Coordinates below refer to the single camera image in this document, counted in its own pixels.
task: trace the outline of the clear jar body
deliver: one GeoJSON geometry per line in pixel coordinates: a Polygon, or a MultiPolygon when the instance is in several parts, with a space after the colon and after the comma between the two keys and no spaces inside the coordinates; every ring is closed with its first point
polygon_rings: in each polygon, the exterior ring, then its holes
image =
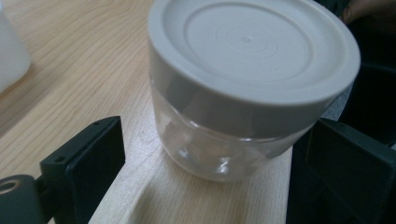
{"type": "Polygon", "coordinates": [[[285,152],[310,127],[289,136],[261,139],[230,136],[179,114],[151,85],[157,132],[167,154],[185,170],[215,181],[237,181],[285,152]]]}

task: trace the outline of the hand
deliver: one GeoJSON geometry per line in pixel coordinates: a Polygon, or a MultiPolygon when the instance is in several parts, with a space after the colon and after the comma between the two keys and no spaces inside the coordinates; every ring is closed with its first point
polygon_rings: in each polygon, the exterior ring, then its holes
{"type": "Polygon", "coordinates": [[[396,0],[351,0],[341,16],[345,24],[372,16],[378,21],[396,23],[396,0]]]}

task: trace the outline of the lid top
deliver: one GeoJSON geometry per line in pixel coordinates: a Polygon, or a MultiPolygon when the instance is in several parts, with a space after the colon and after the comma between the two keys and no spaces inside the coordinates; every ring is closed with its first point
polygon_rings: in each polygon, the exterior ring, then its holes
{"type": "Polygon", "coordinates": [[[150,40],[204,89],[258,104],[301,104],[354,79],[359,49],[331,12],[305,0],[157,1],[150,40]]]}

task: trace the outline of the white container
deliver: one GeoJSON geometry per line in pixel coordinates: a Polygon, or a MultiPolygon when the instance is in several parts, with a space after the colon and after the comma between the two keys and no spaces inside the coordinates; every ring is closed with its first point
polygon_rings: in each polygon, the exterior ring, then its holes
{"type": "Polygon", "coordinates": [[[307,0],[161,0],[148,18],[166,152],[198,176],[247,178],[317,121],[360,67],[352,34],[307,0]]]}
{"type": "Polygon", "coordinates": [[[30,66],[30,56],[0,2],[0,92],[19,80],[30,66]]]}

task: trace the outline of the wood grain surface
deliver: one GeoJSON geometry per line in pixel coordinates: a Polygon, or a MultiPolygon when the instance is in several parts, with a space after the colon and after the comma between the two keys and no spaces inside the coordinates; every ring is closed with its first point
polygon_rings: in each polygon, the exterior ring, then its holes
{"type": "Polygon", "coordinates": [[[32,65],[0,93],[0,178],[39,177],[52,151],[90,123],[120,115],[126,164],[91,223],[285,222],[291,150],[232,184],[190,175],[164,154],[149,92],[151,1],[3,3],[32,65]]]}

